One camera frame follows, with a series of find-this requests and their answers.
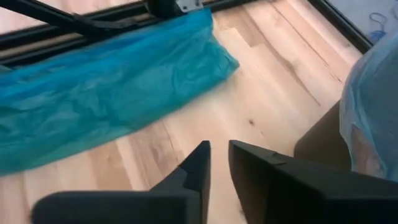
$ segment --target wooden floor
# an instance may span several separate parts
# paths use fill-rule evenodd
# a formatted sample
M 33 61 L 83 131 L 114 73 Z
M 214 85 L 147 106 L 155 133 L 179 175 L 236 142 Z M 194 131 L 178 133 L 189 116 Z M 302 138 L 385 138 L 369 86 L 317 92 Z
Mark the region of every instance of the wooden floor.
M 79 13 L 123 2 L 51 1 Z M 5 11 L 0 16 L 1 32 L 37 23 Z M 217 39 L 241 64 L 227 82 L 129 136 L 1 177 L 0 224 L 28 223 L 33 204 L 59 190 L 149 189 L 204 139 L 212 146 L 208 223 L 244 223 L 228 140 L 292 155 L 295 142 L 339 99 L 361 54 L 306 0 L 258 1 L 214 19 Z

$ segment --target blue plastic bag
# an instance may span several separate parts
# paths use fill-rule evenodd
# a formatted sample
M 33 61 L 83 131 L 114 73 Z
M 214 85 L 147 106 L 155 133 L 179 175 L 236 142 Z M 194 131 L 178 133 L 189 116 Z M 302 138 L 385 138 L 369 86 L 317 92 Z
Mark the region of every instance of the blue plastic bag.
M 353 67 L 341 99 L 340 133 L 353 170 L 398 181 L 398 32 Z
M 136 131 L 232 74 L 209 10 L 0 76 L 0 174 Z

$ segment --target black metal bar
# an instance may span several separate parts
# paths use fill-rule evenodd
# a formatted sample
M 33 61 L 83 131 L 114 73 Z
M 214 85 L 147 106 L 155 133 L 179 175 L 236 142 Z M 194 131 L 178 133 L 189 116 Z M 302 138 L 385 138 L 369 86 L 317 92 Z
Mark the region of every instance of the black metal bar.
M 308 0 L 321 12 L 362 54 L 372 46 L 372 42 L 356 26 L 326 0 Z
M 134 14 L 143 14 L 146 12 L 147 9 L 145 8 L 143 2 L 134 2 L 97 12 L 92 12 L 83 16 L 92 20 L 117 21 Z M 68 30 L 64 27 L 61 28 L 48 24 L 30 27 L 23 30 L 17 30 L 14 32 L 0 35 L 0 50 L 6 50 L 26 44 L 31 44 L 34 42 L 51 39 L 72 32 L 72 30 Z
M 205 3 L 205 7 L 209 7 L 213 12 L 229 9 L 236 7 L 248 2 L 256 0 L 220 0 Z M 143 27 L 151 26 L 161 22 L 162 20 L 151 17 L 143 21 L 137 21 L 137 25 L 134 27 L 127 27 L 125 29 L 115 32 L 114 35 L 118 35 L 122 32 L 129 32 L 132 30 L 140 29 Z M 55 56 L 60 53 L 67 52 L 69 50 L 84 47 L 95 42 L 101 41 L 100 39 L 87 39 L 85 37 L 79 37 L 76 39 L 68 40 L 62 43 L 49 45 L 44 49 L 35 49 L 28 52 L 21 52 L 7 57 L 0 58 L 0 65 L 5 65 L 7 67 L 17 67 L 21 65 L 28 65 L 32 63 L 39 62 L 46 58 Z
M 105 35 L 105 30 L 76 19 L 76 16 L 36 0 L 3 0 L 0 6 L 51 25 L 67 27 L 87 37 Z

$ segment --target white plastic bag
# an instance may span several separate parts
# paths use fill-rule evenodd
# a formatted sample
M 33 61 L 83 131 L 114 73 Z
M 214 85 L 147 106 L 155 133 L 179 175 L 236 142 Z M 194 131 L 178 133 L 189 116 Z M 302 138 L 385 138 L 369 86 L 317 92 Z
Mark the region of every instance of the white plastic bag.
M 398 32 L 353 67 L 340 106 L 353 170 L 398 182 Z

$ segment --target black plastic piece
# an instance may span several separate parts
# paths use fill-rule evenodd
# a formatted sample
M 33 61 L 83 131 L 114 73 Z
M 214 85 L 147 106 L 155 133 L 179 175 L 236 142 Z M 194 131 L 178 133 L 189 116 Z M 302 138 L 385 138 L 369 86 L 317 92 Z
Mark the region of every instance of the black plastic piece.
M 148 192 L 60 192 L 36 203 L 34 224 L 205 224 L 210 143 L 203 141 Z
M 373 43 L 356 26 L 327 0 L 308 0 L 329 20 L 362 54 L 365 54 Z
M 147 7 L 152 15 L 163 19 L 183 14 L 175 0 L 147 0 Z
M 249 224 L 398 223 L 395 182 L 239 141 L 229 166 Z

